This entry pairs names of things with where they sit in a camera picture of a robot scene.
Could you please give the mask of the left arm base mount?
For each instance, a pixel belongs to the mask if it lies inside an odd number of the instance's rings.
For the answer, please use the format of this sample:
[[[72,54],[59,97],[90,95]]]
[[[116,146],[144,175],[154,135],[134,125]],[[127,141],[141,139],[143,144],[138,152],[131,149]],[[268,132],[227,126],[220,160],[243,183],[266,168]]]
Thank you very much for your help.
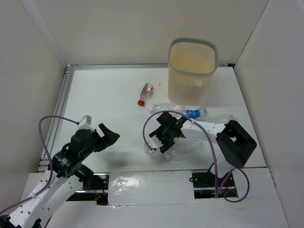
[[[94,175],[93,183],[86,189],[77,190],[67,201],[91,201],[96,205],[107,206],[109,174]]]

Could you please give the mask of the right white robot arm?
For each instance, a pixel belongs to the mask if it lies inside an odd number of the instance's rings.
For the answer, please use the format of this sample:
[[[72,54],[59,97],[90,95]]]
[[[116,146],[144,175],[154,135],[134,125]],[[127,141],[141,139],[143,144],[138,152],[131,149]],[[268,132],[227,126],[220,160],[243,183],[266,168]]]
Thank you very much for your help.
[[[193,138],[209,143],[213,165],[207,175],[208,183],[218,186],[231,170],[242,169],[257,147],[256,141],[235,120],[227,123],[196,121],[184,114],[172,116],[173,111],[159,111],[159,127],[144,136],[144,146],[152,154],[165,154],[176,138]]]

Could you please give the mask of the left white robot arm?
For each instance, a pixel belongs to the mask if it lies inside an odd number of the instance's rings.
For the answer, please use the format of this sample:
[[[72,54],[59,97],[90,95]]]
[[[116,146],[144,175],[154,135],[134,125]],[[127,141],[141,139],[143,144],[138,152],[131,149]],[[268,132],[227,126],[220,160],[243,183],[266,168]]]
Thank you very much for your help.
[[[54,212],[77,190],[94,189],[102,183],[93,171],[82,164],[92,153],[113,145],[120,137],[104,124],[99,124],[104,134],[100,136],[90,125],[81,126],[53,156],[43,178],[9,215],[0,214],[2,228],[41,228]]]

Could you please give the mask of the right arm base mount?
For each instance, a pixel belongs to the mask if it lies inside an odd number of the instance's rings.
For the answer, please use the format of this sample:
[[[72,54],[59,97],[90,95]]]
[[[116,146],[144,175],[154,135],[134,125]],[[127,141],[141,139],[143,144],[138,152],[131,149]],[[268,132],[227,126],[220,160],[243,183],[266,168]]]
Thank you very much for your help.
[[[215,178],[209,171],[193,172],[189,181],[193,184],[195,199],[215,198]],[[224,183],[218,197],[222,198],[226,192],[228,198],[238,196],[232,175]]]

